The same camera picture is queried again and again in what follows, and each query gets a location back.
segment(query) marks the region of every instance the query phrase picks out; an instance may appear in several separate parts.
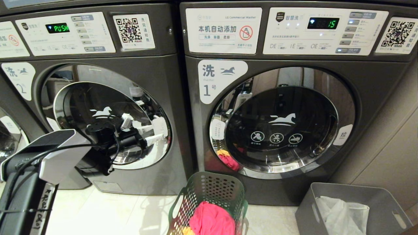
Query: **tile floor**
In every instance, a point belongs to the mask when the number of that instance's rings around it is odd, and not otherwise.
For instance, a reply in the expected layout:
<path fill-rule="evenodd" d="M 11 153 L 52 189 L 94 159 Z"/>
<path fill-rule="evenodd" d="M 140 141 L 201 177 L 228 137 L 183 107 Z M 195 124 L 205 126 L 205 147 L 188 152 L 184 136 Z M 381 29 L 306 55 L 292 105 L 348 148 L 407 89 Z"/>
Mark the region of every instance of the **tile floor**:
<path fill-rule="evenodd" d="M 59 190 L 46 234 L 165 235 L 168 211 L 175 199 L 102 193 L 94 186 Z M 299 235 L 296 209 L 250 205 L 247 235 Z"/>

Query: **plastic bag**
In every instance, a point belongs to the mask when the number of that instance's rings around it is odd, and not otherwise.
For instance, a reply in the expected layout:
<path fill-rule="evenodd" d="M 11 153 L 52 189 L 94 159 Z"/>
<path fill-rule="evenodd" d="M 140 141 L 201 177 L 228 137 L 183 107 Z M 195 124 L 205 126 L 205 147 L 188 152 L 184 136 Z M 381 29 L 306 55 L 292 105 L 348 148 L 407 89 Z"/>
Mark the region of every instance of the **plastic bag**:
<path fill-rule="evenodd" d="M 367 205 L 324 196 L 316 204 L 329 235 L 366 235 Z"/>

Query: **laundry basket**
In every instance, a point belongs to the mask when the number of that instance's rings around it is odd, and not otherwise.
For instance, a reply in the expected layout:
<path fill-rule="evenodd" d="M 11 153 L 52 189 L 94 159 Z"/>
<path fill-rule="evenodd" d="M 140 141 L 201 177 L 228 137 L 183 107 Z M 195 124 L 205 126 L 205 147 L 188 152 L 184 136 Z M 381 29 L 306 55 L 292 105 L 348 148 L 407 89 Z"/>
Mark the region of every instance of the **laundry basket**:
<path fill-rule="evenodd" d="M 235 234 L 242 234 L 242 222 L 247 212 L 248 202 L 244 199 L 244 186 L 235 177 L 198 172 L 192 175 L 177 196 L 170 209 L 168 220 L 170 227 L 167 235 L 183 235 L 182 231 L 189 226 L 190 217 L 201 202 L 216 204 L 227 210 L 235 220 Z M 177 215 L 173 216 L 180 197 L 183 196 Z"/>

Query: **robotic arm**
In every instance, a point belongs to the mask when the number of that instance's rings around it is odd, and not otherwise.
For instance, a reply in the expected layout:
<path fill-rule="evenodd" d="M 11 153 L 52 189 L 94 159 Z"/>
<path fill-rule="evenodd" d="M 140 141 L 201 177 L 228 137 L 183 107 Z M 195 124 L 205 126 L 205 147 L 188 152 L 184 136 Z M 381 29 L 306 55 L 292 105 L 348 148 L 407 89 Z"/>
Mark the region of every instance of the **robotic arm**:
<path fill-rule="evenodd" d="M 89 125 L 91 140 L 74 129 L 54 131 L 6 159 L 0 164 L 0 179 L 6 181 L 0 235 L 45 234 L 58 184 L 68 173 L 76 167 L 84 176 L 109 175 L 124 148 L 136 145 L 144 150 L 162 138 L 144 139 L 140 132 L 127 114 L 117 127 L 106 121 Z"/>

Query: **qr code sticker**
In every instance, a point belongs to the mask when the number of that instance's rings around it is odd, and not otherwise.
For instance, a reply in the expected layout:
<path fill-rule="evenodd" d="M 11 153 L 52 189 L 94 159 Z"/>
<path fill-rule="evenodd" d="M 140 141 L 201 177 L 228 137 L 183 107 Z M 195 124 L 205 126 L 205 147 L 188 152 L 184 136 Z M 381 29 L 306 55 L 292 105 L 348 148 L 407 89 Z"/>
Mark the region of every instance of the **qr code sticker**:
<path fill-rule="evenodd" d="M 414 25 L 414 22 L 392 21 L 387 32 L 384 34 L 385 39 L 382 41 L 381 46 L 402 47 Z"/>
<path fill-rule="evenodd" d="M 141 29 L 136 18 L 116 19 L 117 30 L 122 42 L 141 42 Z"/>

